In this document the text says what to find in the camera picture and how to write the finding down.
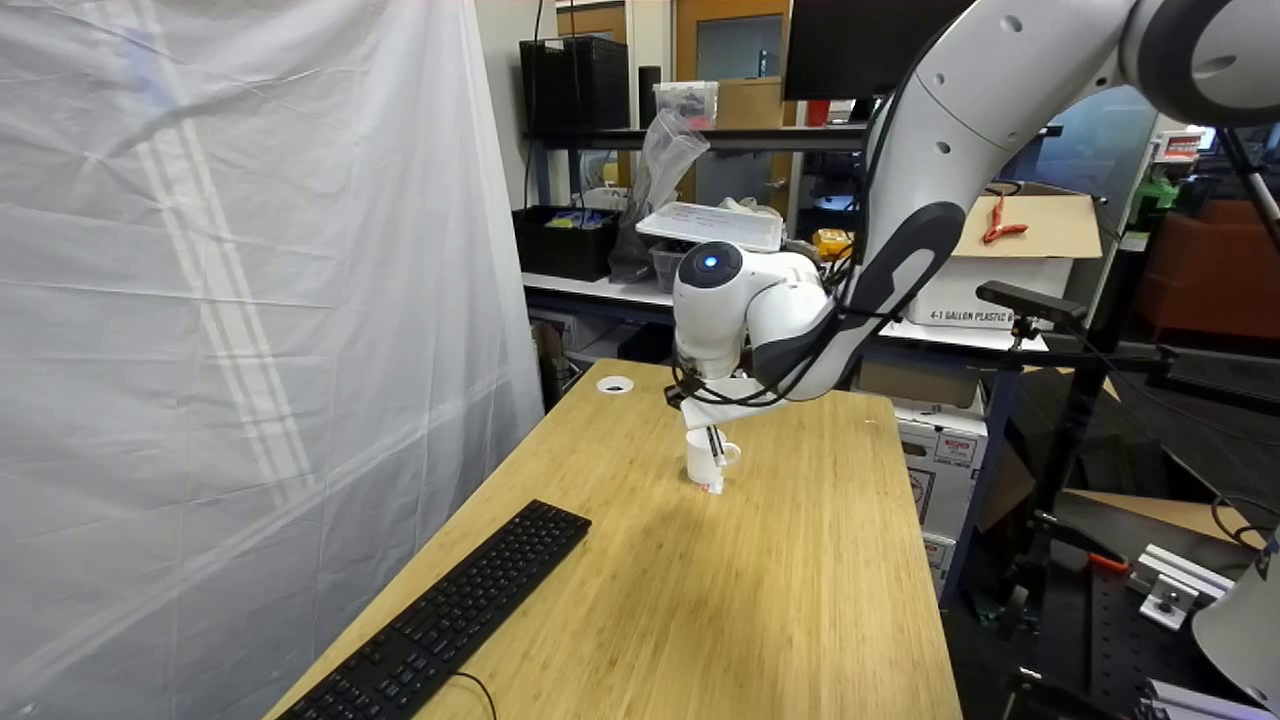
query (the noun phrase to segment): monitor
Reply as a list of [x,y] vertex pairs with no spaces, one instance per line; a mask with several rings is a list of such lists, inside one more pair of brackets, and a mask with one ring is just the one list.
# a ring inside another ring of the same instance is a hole
[[784,100],[875,100],[967,0],[794,0]]

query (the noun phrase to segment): white curtain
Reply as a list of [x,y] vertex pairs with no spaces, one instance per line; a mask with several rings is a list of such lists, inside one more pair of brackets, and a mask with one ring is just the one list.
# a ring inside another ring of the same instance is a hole
[[537,415],[469,0],[0,3],[0,718],[262,718]]

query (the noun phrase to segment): black keyboard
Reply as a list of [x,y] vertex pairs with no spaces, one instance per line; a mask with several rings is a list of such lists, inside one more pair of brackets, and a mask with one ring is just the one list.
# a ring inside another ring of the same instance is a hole
[[284,718],[414,718],[590,529],[564,507],[523,503]]

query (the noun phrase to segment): wooden tabletop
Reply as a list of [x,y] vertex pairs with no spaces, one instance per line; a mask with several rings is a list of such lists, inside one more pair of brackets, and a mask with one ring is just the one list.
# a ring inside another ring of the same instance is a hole
[[[630,396],[598,391],[630,377]],[[464,666],[495,718],[960,718],[910,474],[880,396],[727,423],[726,498],[686,483],[669,368],[600,362],[275,703],[333,671],[530,500],[584,545]],[[447,679],[420,718],[487,718]]]

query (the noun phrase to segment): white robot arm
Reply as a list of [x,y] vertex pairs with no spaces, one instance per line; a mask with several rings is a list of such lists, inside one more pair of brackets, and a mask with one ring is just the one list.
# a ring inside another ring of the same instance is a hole
[[1086,88],[1137,84],[1195,124],[1280,120],[1277,0],[976,0],[870,141],[865,267],[824,291],[796,251],[702,243],[678,273],[689,482],[726,490],[720,423],[842,386],[951,258],[982,188]]

